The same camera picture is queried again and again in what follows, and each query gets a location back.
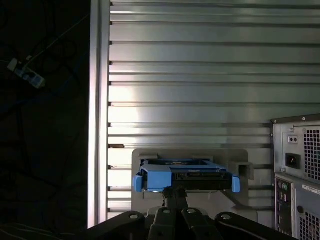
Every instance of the computer tower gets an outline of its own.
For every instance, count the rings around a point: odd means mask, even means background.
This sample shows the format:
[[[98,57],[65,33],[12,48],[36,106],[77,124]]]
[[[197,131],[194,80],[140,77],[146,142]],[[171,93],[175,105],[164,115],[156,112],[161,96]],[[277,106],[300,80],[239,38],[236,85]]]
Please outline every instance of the computer tower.
[[[320,114],[272,123],[276,229],[320,240]]]
[[[320,185],[287,174],[275,175],[275,223],[300,240],[320,239]]]

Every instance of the blue drive tray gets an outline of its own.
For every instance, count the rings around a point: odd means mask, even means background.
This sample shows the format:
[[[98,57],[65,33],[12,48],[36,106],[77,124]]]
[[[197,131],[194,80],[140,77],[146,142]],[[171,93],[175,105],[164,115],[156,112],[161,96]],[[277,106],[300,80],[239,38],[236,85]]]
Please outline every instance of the blue drive tray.
[[[166,187],[186,190],[232,190],[240,192],[240,179],[223,166],[205,159],[143,160],[133,177],[136,192],[162,192]]]

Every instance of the power strip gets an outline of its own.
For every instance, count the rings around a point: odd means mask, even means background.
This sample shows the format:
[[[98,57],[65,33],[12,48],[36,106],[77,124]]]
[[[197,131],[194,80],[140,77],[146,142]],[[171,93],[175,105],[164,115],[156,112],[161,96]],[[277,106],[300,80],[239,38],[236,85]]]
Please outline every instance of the power strip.
[[[18,64],[21,64],[21,62],[18,62],[18,60],[14,58],[11,60],[7,68],[11,72],[14,71],[15,75],[17,75],[18,77],[28,81],[36,89],[40,89],[46,85],[46,80],[42,76],[32,71],[28,67],[23,67],[22,69],[20,69],[17,67]]]

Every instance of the dark background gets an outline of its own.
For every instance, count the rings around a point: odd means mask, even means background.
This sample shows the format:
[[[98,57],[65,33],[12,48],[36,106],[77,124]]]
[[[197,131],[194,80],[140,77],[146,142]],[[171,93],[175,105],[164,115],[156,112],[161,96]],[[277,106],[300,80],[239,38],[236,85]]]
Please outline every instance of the dark background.
[[[89,0],[0,1],[1,239],[11,239],[3,231],[34,239],[14,223],[61,239],[86,228],[89,14]],[[26,63],[87,15],[28,65],[45,78],[44,88],[7,70],[13,58]]]

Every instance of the metal side panel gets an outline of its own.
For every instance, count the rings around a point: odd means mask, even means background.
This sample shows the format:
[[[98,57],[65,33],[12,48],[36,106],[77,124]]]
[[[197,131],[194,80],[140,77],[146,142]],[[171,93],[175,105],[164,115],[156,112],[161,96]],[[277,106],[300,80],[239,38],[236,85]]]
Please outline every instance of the metal side panel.
[[[319,113],[319,1],[93,0],[91,12],[88,226],[130,209],[135,149],[238,149],[254,167],[249,204],[273,227],[270,120]]]
[[[87,227],[107,220],[110,2],[91,1]]]

